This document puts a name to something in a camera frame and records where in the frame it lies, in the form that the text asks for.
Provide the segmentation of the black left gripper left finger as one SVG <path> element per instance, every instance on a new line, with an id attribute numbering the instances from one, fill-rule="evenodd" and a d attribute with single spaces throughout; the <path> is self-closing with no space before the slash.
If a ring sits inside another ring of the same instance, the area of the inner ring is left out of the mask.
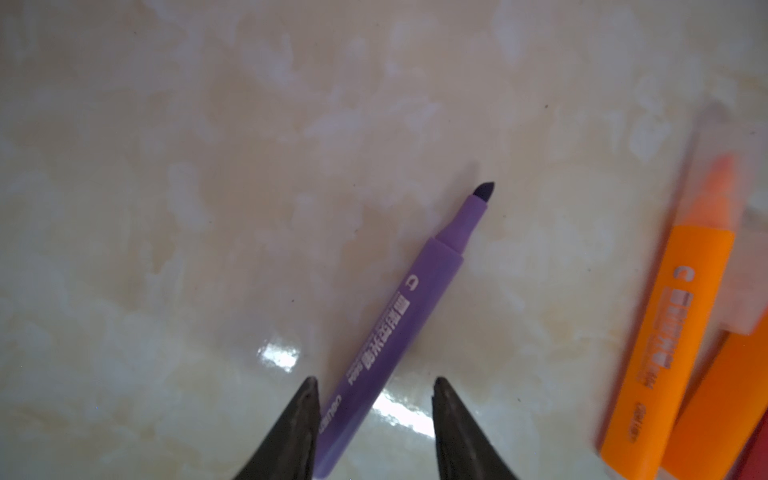
<path id="1" fill-rule="evenodd" d="M 312 479 L 319 424 L 318 381 L 309 376 L 234 479 Z"/>

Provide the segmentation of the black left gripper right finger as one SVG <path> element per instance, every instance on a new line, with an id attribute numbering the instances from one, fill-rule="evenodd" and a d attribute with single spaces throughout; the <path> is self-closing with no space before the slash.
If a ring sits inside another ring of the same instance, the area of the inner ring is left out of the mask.
<path id="1" fill-rule="evenodd" d="M 434 383 L 432 417 L 440 479 L 518 480 L 445 377 Z"/>

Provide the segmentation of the purple marker pen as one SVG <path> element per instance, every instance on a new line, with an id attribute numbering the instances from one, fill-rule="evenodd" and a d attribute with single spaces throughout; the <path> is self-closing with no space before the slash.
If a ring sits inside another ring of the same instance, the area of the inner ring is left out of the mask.
<path id="1" fill-rule="evenodd" d="M 429 238 L 400 281 L 321 410 L 313 477 L 332 472 L 463 262 L 495 184 L 467 196 L 451 221 Z"/>

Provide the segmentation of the orange highlighter pen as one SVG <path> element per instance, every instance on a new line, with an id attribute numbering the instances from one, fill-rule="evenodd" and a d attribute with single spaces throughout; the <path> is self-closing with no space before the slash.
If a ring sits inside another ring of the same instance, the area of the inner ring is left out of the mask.
<path id="1" fill-rule="evenodd" d="M 725 339 L 674 426 L 663 479 L 723 479 L 767 409 L 767 317 Z"/>
<path id="2" fill-rule="evenodd" d="M 618 479 L 653 479 L 689 383 L 735 232 L 673 224 L 600 448 Z"/>

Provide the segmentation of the pink highlighter pen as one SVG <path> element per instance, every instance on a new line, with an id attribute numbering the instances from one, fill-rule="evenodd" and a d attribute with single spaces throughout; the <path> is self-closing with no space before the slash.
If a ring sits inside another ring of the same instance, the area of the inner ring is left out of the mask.
<path id="1" fill-rule="evenodd" d="M 728 476 L 731 480 L 767 478 L 767 414 L 759 421 Z"/>

